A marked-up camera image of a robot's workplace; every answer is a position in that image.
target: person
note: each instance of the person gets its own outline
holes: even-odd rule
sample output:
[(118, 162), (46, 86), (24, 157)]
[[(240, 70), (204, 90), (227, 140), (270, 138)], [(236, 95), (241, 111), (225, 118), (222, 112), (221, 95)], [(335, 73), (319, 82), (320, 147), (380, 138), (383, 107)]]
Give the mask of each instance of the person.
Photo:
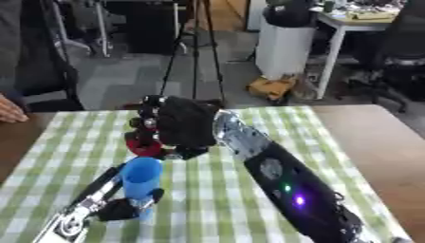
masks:
[(19, 60), (21, 0), (0, 1), (0, 121), (25, 122), (28, 117), (13, 79)]

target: green and white tablecloth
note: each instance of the green and white tablecloth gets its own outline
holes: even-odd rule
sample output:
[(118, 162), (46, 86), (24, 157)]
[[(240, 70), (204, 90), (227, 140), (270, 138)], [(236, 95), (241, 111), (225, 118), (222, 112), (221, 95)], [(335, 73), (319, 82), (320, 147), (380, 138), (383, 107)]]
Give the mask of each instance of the green and white tablecloth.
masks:
[[(237, 110), (303, 160), (366, 224), (376, 242), (408, 238), (309, 107)], [(131, 157), (128, 111), (58, 113), (0, 190), (0, 242), (30, 242), (97, 175)], [(310, 242), (297, 234), (224, 147), (164, 161), (164, 198), (147, 222), (94, 222), (85, 242)]]

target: person's hand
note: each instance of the person's hand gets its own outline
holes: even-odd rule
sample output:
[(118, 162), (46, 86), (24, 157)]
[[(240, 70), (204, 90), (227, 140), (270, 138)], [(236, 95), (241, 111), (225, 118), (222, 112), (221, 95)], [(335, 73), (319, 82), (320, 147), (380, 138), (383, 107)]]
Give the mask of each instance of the person's hand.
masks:
[(1, 122), (25, 122), (28, 117), (21, 108), (0, 94), (0, 121)]

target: purple light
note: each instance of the purple light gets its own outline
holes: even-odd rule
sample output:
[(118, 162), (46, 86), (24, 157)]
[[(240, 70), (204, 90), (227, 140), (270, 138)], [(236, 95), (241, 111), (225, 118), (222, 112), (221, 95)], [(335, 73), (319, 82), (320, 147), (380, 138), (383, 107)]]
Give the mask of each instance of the purple light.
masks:
[(295, 197), (295, 202), (299, 205), (299, 206), (303, 206), (305, 204), (305, 199), (302, 196), (296, 196)]

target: blue plastic cup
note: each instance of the blue plastic cup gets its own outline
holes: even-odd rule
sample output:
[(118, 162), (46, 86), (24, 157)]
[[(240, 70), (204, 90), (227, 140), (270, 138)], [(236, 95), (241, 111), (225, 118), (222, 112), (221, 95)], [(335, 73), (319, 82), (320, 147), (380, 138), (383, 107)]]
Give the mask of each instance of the blue plastic cup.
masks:
[[(162, 164), (159, 160), (149, 157), (139, 157), (128, 161), (120, 172), (122, 186), (126, 197), (144, 203), (152, 197), (149, 194), (159, 187), (159, 177), (162, 174)], [(152, 209), (140, 213), (139, 219), (145, 220)]]

